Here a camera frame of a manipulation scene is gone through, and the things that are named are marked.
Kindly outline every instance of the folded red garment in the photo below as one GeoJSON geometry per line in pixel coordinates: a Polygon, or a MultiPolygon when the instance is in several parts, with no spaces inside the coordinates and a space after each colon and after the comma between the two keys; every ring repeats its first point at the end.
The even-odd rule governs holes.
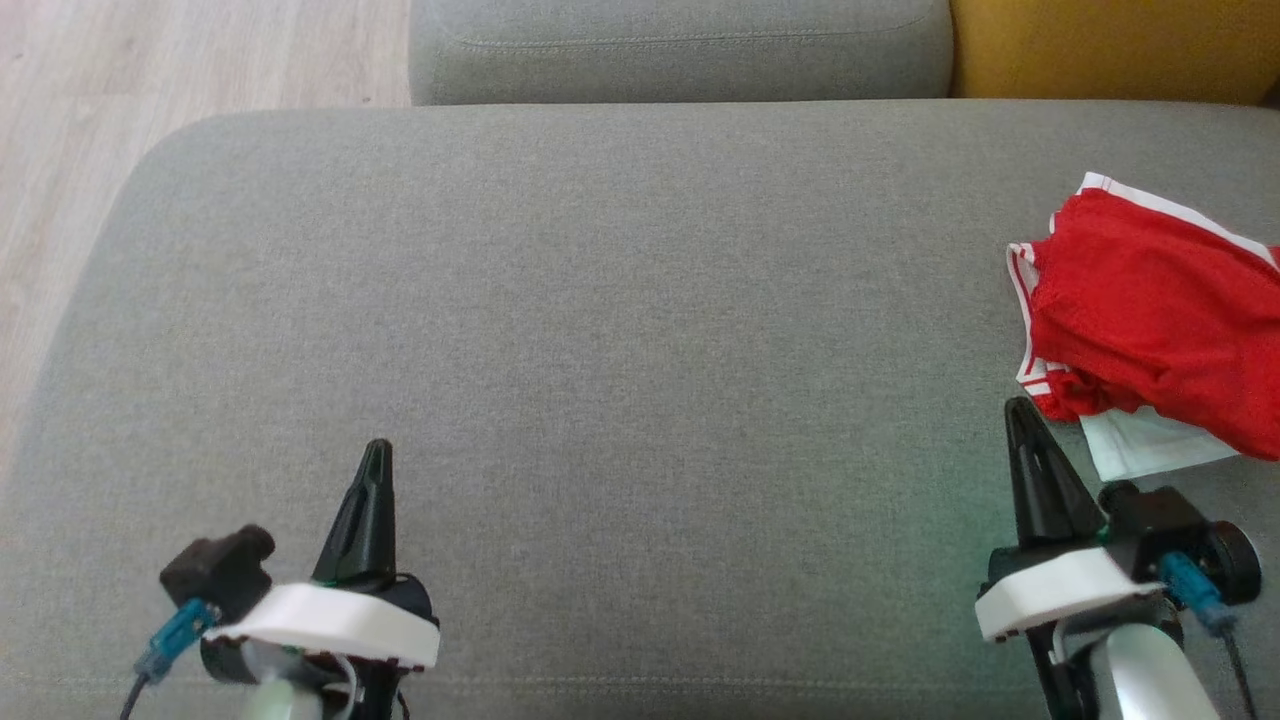
{"type": "Polygon", "coordinates": [[[1029,328],[1019,380],[1053,419],[1151,405],[1280,459],[1280,250],[1102,181],[1047,240],[1010,246],[1029,328]]]}

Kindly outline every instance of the blue cable connector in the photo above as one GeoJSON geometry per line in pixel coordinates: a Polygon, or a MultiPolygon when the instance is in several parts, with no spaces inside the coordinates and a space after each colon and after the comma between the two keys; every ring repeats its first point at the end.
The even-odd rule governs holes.
{"type": "Polygon", "coordinates": [[[1170,552],[1160,559],[1160,582],[1215,638],[1225,637],[1235,626],[1235,611],[1222,602],[1222,593],[1185,553],[1170,552]]]}
{"type": "Polygon", "coordinates": [[[133,664],[133,670],[155,685],[169,674],[178,656],[196,644],[205,630],[218,624],[218,609],[200,600],[188,600],[178,612],[151,635],[147,651],[133,664]]]}

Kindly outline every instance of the yellow cushion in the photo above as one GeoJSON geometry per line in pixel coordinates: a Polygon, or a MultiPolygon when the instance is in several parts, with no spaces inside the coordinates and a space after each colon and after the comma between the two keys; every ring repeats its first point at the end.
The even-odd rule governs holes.
{"type": "Polygon", "coordinates": [[[1280,0],[952,0],[960,97],[1256,104],[1280,0]]]}

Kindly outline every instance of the gray fabric surface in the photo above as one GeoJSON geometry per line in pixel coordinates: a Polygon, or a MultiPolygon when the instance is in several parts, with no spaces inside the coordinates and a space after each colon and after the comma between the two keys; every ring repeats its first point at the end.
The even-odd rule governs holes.
{"type": "MultiPolygon", "coordinates": [[[[1268,110],[1121,102],[182,131],[104,229],[0,497],[0,717],[114,717],[196,536],[259,521],[305,578],[375,436],[443,620],[415,717],[1036,717],[1027,648],[972,609],[1014,538],[1002,249],[1088,169],[1275,242],[1277,150],[1268,110]]],[[[1275,557],[1276,475],[1175,482],[1275,557]]],[[[1276,597],[1243,634],[1271,715],[1276,597]]],[[[138,717],[239,698],[187,657],[138,717]]]]}
{"type": "Polygon", "coordinates": [[[416,105],[940,97],[946,0],[413,0],[416,105]]]}

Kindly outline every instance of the light wood floor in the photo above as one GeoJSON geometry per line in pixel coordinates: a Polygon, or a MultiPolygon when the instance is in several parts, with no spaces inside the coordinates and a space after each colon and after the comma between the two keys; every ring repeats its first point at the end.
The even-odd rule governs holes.
{"type": "Polygon", "coordinates": [[[0,482],[86,258],[174,129],[408,105],[408,0],[0,0],[0,482]]]}

